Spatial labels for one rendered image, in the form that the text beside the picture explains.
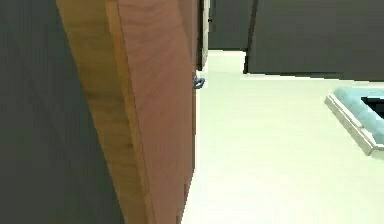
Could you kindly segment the light blue cushioned furniture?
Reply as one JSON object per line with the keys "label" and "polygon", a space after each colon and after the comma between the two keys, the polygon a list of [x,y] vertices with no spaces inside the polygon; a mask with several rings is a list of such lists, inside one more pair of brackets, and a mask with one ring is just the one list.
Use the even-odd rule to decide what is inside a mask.
{"label": "light blue cushioned furniture", "polygon": [[384,151],[384,88],[340,87],[324,103],[365,155]]}

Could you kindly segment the brown wooden room door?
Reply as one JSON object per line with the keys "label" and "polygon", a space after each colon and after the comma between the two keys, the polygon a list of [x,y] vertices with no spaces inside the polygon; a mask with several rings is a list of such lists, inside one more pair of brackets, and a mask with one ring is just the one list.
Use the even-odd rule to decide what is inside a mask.
{"label": "brown wooden room door", "polygon": [[198,0],[56,0],[124,224],[181,224]]}

